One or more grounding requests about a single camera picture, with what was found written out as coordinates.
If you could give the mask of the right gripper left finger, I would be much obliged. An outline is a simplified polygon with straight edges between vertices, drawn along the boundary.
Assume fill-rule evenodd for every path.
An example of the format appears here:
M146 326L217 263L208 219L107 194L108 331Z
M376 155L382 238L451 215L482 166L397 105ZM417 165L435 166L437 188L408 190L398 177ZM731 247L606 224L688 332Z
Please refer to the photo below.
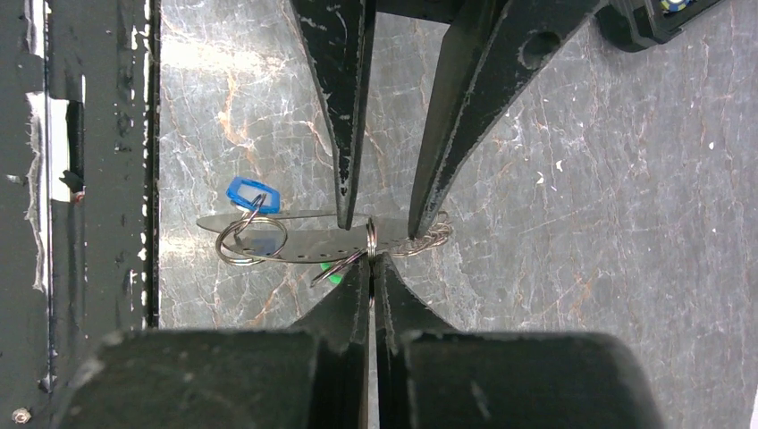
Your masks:
M283 329L114 332L81 365L59 428L365 428L371 265Z

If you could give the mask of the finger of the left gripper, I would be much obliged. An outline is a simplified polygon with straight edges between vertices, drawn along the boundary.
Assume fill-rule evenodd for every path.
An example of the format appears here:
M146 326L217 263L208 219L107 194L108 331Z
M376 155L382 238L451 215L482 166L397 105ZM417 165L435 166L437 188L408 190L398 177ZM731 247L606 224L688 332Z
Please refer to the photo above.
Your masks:
M291 9L333 147L337 224L348 230L358 195L376 2L294 0Z
M446 31L408 212L425 234L463 164L530 81L604 3L466 1Z

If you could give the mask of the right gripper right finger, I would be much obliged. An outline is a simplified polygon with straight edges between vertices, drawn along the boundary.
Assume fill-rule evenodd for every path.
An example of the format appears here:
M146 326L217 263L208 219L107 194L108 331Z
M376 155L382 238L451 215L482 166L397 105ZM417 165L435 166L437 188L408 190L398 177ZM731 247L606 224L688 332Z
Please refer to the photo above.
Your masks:
M383 428L661 428L642 367L603 332L462 332L372 265Z

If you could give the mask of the green key tag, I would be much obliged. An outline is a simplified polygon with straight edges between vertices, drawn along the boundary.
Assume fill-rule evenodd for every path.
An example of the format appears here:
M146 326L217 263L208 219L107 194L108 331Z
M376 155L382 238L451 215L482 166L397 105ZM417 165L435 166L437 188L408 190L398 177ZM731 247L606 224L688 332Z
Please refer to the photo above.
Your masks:
M328 271L332 268L332 264L330 263L321 263L320 267L323 271ZM342 281L343 278L343 271L333 271L330 276L327 277L327 279L334 285L339 284Z

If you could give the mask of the metal key organizer plate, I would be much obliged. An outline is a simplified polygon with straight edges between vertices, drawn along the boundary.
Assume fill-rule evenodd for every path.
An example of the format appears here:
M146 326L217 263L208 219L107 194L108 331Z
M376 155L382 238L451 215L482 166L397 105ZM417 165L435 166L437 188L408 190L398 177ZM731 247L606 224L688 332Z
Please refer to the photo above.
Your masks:
M334 216L324 210L282 211L260 214L263 202L248 210L230 201L237 214L211 214L198 218L196 225L215 234L215 253L227 265L252 266L265 262L292 265L330 263L311 282L316 285L333 271L345 272L350 264L367 255L386 253L390 257L412 257L440 247L451 238L453 228L445 212L437 215L433 225L419 238L405 236L400 219L363 214L362 226L350 230L340 228L308 228L308 221L324 221Z

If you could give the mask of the blue key tag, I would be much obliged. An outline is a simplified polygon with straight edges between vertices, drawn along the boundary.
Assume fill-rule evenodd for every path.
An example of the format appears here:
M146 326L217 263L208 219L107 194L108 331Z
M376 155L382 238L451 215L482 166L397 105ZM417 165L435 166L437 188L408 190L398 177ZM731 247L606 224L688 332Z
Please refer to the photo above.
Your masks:
M232 179L225 192L226 197L237 206L253 210L256 199L261 197L260 214L278 214L281 209L280 192L268 185L249 178L236 176Z

